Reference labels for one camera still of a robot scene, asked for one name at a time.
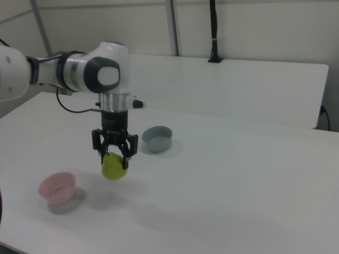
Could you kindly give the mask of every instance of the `white wall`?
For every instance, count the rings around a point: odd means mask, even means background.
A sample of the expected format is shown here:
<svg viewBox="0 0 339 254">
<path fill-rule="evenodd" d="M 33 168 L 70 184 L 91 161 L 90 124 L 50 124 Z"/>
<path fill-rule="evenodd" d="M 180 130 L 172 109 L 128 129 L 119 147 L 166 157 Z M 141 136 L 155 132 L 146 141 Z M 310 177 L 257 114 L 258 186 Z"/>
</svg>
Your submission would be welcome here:
<svg viewBox="0 0 339 254">
<path fill-rule="evenodd" d="M 331 117 L 332 130 L 339 131 L 339 2 L 291 2 L 217 4 L 220 55 L 228 59 L 329 65 L 324 104 Z M 182 56 L 210 55 L 207 3 L 177 1 Z M 319 123 L 324 130 L 327 129 L 325 120 L 322 116 Z"/>
<path fill-rule="evenodd" d="M 27 0 L 0 1 L 0 38 L 26 56 L 45 57 L 47 55 L 30 2 Z M 30 86 L 22 98 L 0 103 L 0 117 L 39 92 L 53 92 L 54 90 L 48 86 Z"/>
<path fill-rule="evenodd" d="M 171 55 L 163 0 L 38 1 L 38 6 L 53 51 L 89 52 L 100 41 L 116 41 L 130 53 Z"/>
</svg>

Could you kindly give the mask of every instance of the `power cord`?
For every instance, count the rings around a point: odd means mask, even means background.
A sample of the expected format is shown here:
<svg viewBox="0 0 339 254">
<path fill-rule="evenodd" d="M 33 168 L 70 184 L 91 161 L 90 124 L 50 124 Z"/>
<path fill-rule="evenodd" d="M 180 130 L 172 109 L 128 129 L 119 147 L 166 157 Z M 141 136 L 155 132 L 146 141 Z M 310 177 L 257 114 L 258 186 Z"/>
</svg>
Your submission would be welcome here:
<svg viewBox="0 0 339 254">
<path fill-rule="evenodd" d="M 87 109 L 87 110 L 81 110 L 81 111 L 73 111 L 73 110 L 69 110 L 68 108 L 66 108 L 65 106 L 63 106 L 63 104 L 61 103 L 60 99 L 59 99 L 59 88 L 57 88 L 57 100 L 58 100 L 58 103 L 60 104 L 61 107 L 63 107 L 64 110 L 68 111 L 68 112 L 71 112 L 71 113 L 85 113 L 85 112 L 88 112 L 88 111 L 91 111 L 91 109 Z"/>
<path fill-rule="evenodd" d="M 322 115 L 323 113 L 326 114 L 328 131 L 331 131 L 331 124 L 330 124 L 330 121 L 329 121 L 328 112 L 326 110 L 326 107 L 324 105 L 321 105 L 319 115 Z"/>
<path fill-rule="evenodd" d="M 4 46 L 6 46 L 6 47 L 11 47 L 11 46 L 9 46 L 4 40 L 2 40 L 2 39 L 0 39 L 0 42 L 4 45 Z"/>
</svg>

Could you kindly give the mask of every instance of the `black pole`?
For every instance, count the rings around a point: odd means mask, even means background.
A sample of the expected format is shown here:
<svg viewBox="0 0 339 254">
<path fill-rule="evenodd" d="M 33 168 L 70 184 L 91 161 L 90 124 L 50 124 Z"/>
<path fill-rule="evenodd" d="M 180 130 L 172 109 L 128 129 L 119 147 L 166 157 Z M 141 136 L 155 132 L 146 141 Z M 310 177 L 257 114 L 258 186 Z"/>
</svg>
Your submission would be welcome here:
<svg viewBox="0 0 339 254">
<path fill-rule="evenodd" d="M 218 21 L 215 0 L 210 0 L 210 10 L 211 10 L 211 32 L 212 32 L 212 56 L 208 60 L 208 62 L 220 63 L 222 61 L 222 58 L 218 56 L 218 40 L 217 40 Z"/>
</svg>

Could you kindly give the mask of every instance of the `black cable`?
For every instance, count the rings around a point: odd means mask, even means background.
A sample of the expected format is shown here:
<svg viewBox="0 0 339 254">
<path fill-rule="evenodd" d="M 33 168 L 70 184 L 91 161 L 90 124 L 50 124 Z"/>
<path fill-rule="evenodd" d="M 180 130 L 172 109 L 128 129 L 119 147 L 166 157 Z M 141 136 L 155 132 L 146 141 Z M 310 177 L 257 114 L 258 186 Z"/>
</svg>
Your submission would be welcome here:
<svg viewBox="0 0 339 254">
<path fill-rule="evenodd" d="M 63 107 L 64 110 L 68 111 L 68 112 L 71 112 L 71 113 L 85 113 L 85 112 L 88 112 L 88 111 L 91 111 L 91 109 L 88 109 L 88 110 L 82 110 L 82 111 L 73 111 L 73 110 L 69 110 L 68 108 L 66 108 L 65 106 L 63 106 L 63 104 L 61 103 L 60 99 L 59 99 L 59 88 L 57 89 L 57 100 L 58 100 L 58 103 L 60 104 L 61 107 Z"/>
<path fill-rule="evenodd" d="M 61 57 L 61 55 L 59 55 L 57 57 L 46 58 L 46 59 L 39 60 L 39 62 L 47 62 L 49 60 L 59 59 L 60 57 Z"/>
<path fill-rule="evenodd" d="M 0 39 L 0 42 L 4 45 L 4 46 L 7 46 L 7 47 L 11 47 L 9 46 L 4 40 Z"/>
<path fill-rule="evenodd" d="M 326 117 L 327 117 L 327 126 L 328 126 L 328 131 L 331 131 L 331 125 L 329 123 L 329 116 L 328 116 L 328 113 L 327 113 L 327 110 L 324 108 L 324 113 L 326 114 Z"/>
</svg>

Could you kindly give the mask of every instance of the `gray cup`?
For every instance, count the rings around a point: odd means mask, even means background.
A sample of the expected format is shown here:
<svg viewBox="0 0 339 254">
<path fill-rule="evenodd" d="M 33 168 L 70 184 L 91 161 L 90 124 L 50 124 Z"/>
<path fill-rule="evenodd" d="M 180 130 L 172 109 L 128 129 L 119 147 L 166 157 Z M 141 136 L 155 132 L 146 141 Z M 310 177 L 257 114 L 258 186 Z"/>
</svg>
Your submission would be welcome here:
<svg viewBox="0 0 339 254">
<path fill-rule="evenodd" d="M 155 126 L 146 130 L 141 139 L 151 152 L 162 152 L 172 144 L 172 130 L 165 126 Z"/>
</svg>

